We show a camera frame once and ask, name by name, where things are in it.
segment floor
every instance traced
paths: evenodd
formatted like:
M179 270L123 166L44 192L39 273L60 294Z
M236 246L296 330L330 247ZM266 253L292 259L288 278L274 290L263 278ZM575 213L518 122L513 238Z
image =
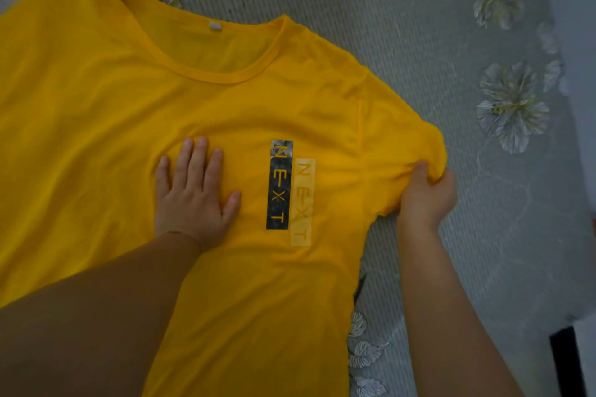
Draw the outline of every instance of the floor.
M0 0L4 10L14 0ZM526 0L510 32L476 25L474 0L182 0L185 9L235 22L287 13L353 53L445 136L459 204L442 236L474 307L528 397L558 395L548 335L596 309L594 238L567 99L544 96L547 133L510 155L476 122L480 73L493 62L551 60L536 25L548 0ZM362 339L389 342L367 368L387 395L415 395L399 293L393 217L369 232L357 304Z

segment black rectangle print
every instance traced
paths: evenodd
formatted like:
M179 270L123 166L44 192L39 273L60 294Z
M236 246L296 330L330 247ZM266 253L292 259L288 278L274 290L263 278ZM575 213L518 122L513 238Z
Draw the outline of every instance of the black rectangle print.
M267 229L288 229L294 142L272 140L267 196Z

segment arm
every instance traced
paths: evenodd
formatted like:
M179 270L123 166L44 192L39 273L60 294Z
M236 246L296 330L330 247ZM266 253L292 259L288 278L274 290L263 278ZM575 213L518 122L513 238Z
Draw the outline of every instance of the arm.
M240 207L236 192L220 209L222 153L205 170L206 150L184 142L171 189L162 158L154 240L0 309L2 394L141 394L184 278Z
M455 175L435 185L418 163L402 196L398 249L402 297L420 397L522 397L490 340L438 234L457 201Z

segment t-shirt sleeve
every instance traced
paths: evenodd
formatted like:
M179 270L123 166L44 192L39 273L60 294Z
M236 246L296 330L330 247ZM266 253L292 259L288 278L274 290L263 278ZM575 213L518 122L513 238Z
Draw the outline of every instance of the t-shirt sleeve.
M443 175L447 151L440 130L370 71L359 102L359 131L367 213L387 215L399 208L417 161L428 163L430 181Z

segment hand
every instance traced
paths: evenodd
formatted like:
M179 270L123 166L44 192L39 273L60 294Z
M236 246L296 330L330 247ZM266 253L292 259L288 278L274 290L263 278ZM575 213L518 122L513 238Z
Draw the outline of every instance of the hand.
M155 234L182 233L193 239L201 252L216 246L240 209L240 192L228 198L223 211L219 187L223 153L213 151L205 169L207 139L200 137L195 148L192 138L184 140L170 188L170 161L162 157L156 171L157 209Z
M435 232L443 218L457 203L455 174L445 169L443 177L435 185L428 183L426 162L414 165L412 177L402 194L398 225L409 232Z

